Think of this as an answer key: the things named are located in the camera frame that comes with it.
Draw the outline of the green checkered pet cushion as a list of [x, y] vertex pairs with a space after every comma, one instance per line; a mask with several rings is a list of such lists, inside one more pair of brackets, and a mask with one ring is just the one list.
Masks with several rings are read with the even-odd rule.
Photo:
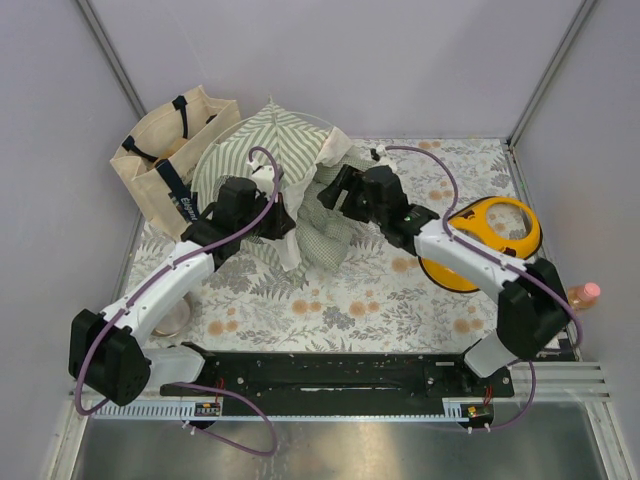
[[301, 255], [301, 263], [294, 270], [297, 275], [304, 276], [311, 267], [336, 272], [347, 257], [355, 222], [337, 210], [326, 209], [317, 195], [351, 162], [348, 159], [331, 167], [318, 165], [304, 192], [296, 220], [296, 240]]

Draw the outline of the green striped pet tent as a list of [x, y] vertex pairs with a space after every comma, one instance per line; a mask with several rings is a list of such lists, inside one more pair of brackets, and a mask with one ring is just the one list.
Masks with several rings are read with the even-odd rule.
[[[331, 167], [341, 161], [347, 162], [348, 159], [352, 160], [348, 165], [361, 171], [374, 165], [373, 161], [367, 160], [360, 155], [354, 142], [340, 129], [336, 127], [323, 129], [328, 130], [329, 134], [316, 158], [315, 166], [309, 171], [309, 175], [303, 181], [285, 189], [280, 188], [279, 181], [279, 192], [283, 194], [286, 211], [295, 221], [295, 228], [283, 240], [260, 240], [254, 236], [248, 237], [241, 242], [242, 249], [255, 255], [267, 265], [280, 269], [295, 284], [301, 283], [306, 275], [301, 276], [294, 272], [301, 263], [300, 250], [296, 240], [297, 214], [303, 201], [304, 192], [311, 183], [317, 171], [317, 166], [322, 164]], [[249, 150], [248, 164], [253, 168], [253, 172], [248, 179], [254, 181], [259, 190], [266, 193], [266, 195], [271, 195], [274, 188], [273, 163], [277, 164], [274, 157], [265, 148], [256, 146]], [[230, 177], [232, 176], [224, 178], [219, 190], [223, 182]]]

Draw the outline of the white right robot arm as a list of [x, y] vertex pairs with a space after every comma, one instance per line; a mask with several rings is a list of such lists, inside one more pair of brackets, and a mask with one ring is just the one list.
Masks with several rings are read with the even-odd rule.
[[377, 225], [394, 247], [450, 268], [497, 304], [496, 328], [463, 354], [465, 365], [455, 371], [466, 395], [480, 394], [500, 368], [534, 360], [575, 317], [553, 264], [502, 254], [459, 234], [435, 212], [410, 203], [388, 166], [345, 166], [317, 198], [327, 209]]

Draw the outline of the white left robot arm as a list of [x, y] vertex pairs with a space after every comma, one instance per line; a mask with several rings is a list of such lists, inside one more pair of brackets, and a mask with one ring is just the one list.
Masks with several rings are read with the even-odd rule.
[[216, 202], [191, 224], [167, 259], [135, 289], [99, 313], [82, 310], [72, 321], [69, 372], [76, 393], [90, 387], [125, 406], [147, 388], [182, 382], [196, 395], [216, 386], [217, 372], [195, 347], [145, 349], [160, 321], [190, 290], [211, 276], [251, 235], [283, 237], [280, 175], [230, 177]]

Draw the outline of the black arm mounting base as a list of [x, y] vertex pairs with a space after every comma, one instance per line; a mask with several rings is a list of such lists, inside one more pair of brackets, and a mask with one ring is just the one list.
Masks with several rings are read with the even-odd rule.
[[207, 351], [204, 358], [197, 385], [229, 390], [256, 405], [289, 397], [380, 402], [417, 396], [481, 403], [514, 395], [507, 368], [478, 378], [458, 354]]

